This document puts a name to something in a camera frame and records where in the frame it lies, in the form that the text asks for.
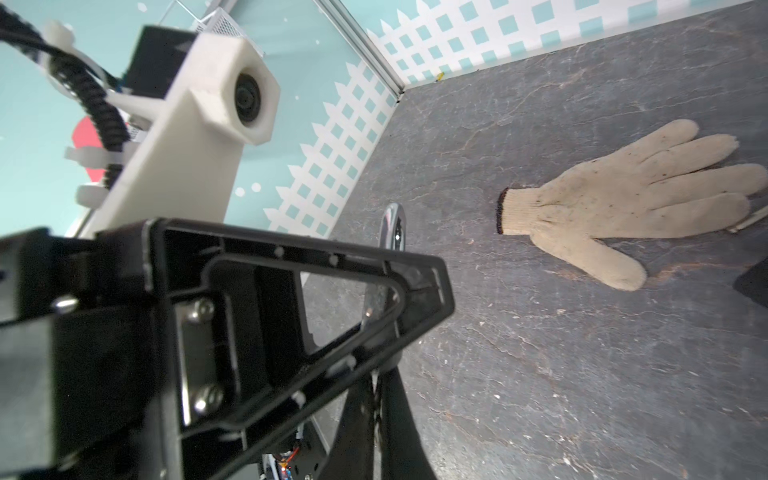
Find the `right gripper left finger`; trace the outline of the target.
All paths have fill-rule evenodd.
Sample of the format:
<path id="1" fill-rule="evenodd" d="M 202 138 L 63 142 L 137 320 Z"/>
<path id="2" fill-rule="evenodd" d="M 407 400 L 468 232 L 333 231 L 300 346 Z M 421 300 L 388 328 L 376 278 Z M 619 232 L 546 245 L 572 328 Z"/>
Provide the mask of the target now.
<path id="1" fill-rule="evenodd" d="M 336 436 L 318 479 L 363 480 L 374 474 L 375 396 L 371 377 L 347 391 Z"/>

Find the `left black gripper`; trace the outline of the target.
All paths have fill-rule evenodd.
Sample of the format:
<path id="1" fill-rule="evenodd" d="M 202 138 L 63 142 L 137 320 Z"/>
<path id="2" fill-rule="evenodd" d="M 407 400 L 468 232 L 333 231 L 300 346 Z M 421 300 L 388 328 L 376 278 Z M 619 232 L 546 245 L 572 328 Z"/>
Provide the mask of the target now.
<path id="1" fill-rule="evenodd" d="M 1 240 L 1 475 L 176 479 L 163 219 Z"/>

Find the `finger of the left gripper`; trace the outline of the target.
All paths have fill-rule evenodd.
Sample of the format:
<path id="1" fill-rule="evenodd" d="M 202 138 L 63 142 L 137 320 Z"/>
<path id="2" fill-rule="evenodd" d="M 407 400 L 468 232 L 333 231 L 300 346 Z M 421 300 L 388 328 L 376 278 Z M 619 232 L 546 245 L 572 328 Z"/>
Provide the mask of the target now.
<path id="1" fill-rule="evenodd" d="M 348 389 L 371 377 L 381 477 L 380 377 L 447 319 L 455 301 L 435 256 L 165 220 L 159 282 L 172 340 L 180 475 L 227 479 L 272 456 L 283 479 L 318 479 Z M 302 277 L 364 288 L 366 313 L 318 345 Z"/>

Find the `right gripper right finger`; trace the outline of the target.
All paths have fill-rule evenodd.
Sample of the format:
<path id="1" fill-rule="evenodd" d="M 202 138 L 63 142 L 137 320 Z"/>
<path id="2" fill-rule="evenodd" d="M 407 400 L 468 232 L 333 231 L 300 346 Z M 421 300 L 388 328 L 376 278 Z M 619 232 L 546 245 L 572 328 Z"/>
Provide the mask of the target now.
<path id="1" fill-rule="evenodd" d="M 397 368 L 380 377 L 381 478 L 436 480 Z"/>

